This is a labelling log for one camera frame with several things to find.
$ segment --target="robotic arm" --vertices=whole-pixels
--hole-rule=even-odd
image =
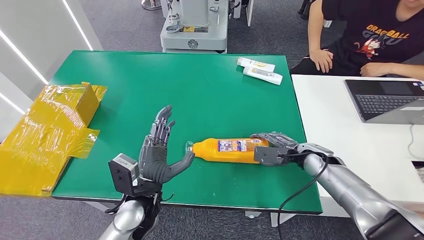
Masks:
[[[193,161],[187,152],[183,159],[167,165],[167,142],[171,127],[167,126],[171,106],[156,116],[145,137],[138,164],[124,154],[109,162],[115,189],[123,193],[113,222],[99,240],[141,240],[155,223],[162,201],[162,184],[166,183]],[[313,143],[298,144],[280,133],[259,133],[251,137],[264,138],[271,147],[255,147],[254,160],[274,167],[295,163],[343,207],[366,240],[424,240],[424,220],[378,192],[350,171],[332,151]]]
[[[317,182],[349,214],[364,239],[424,240],[422,218],[376,192],[349,170],[340,158],[334,157],[331,150],[313,143],[297,144],[275,132],[254,134],[252,137],[264,138],[277,146],[256,147],[255,161],[266,166],[296,163],[312,177],[322,172]],[[327,166],[322,155],[329,161]]]

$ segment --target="green tabletop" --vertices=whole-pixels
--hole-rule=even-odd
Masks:
[[[243,75],[243,56],[275,64],[283,76],[274,85]],[[286,58],[281,55],[182,54],[73,51],[50,84],[80,82],[108,86],[89,128],[100,134],[87,159],[72,159],[53,197],[117,200],[108,161],[119,153],[137,160],[157,112],[172,105],[176,124],[168,142],[168,162],[179,161],[187,141],[245,138],[282,132],[305,141]],[[171,204],[277,209],[312,178],[294,163],[282,167],[207,162],[192,165],[163,185]],[[319,214],[316,184],[284,208]]]

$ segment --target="yellow plastic wrap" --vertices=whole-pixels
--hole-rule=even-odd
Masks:
[[[87,158],[87,128],[107,87],[49,85],[0,144],[0,194],[50,196],[71,157]]]

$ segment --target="laptop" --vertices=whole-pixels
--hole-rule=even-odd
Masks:
[[[345,80],[364,123],[424,125],[421,81]]]

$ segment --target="black t-shirt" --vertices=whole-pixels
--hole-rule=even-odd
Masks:
[[[398,21],[399,0],[322,0],[326,20],[346,21],[335,57],[355,66],[402,63],[424,52],[424,9]]]

